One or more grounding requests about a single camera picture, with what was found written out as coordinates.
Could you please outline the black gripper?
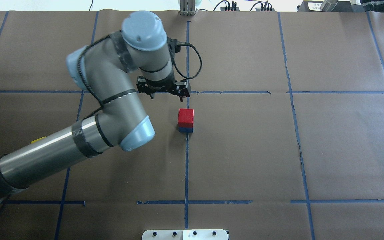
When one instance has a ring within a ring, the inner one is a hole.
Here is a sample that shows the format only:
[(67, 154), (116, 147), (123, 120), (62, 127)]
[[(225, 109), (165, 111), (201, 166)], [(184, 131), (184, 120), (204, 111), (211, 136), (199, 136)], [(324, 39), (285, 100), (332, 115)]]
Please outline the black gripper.
[(191, 86), (188, 79), (177, 81), (172, 76), (168, 76), (160, 81), (151, 81), (143, 76), (138, 76), (137, 90), (141, 94), (149, 95), (152, 100), (155, 99), (156, 92), (168, 92), (178, 96), (180, 102), (183, 102), (183, 98), (190, 97), (191, 94)]

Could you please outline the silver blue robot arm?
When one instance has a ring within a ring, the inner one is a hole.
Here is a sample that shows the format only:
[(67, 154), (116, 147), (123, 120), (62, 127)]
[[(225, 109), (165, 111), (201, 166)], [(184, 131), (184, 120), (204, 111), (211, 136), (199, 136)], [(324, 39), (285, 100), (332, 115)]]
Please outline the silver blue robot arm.
[(66, 57), (70, 77), (95, 101), (71, 125), (13, 152), (0, 155), (0, 205), (86, 159), (115, 146), (133, 151), (155, 137), (139, 94), (168, 93), (182, 101), (190, 77), (180, 74), (177, 53), (194, 46), (170, 37), (154, 12), (132, 12), (118, 30)]

